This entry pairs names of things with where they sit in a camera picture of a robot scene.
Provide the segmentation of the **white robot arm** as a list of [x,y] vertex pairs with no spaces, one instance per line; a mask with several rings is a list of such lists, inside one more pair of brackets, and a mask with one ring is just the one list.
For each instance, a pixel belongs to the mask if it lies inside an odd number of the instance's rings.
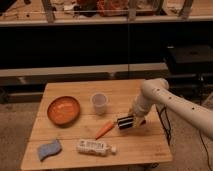
[[139,125],[154,104],[162,104],[183,120],[213,140],[213,111],[197,105],[169,91],[169,84],[163,78],[148,79],[141,83],[140,94],[134,99],[129,114]]

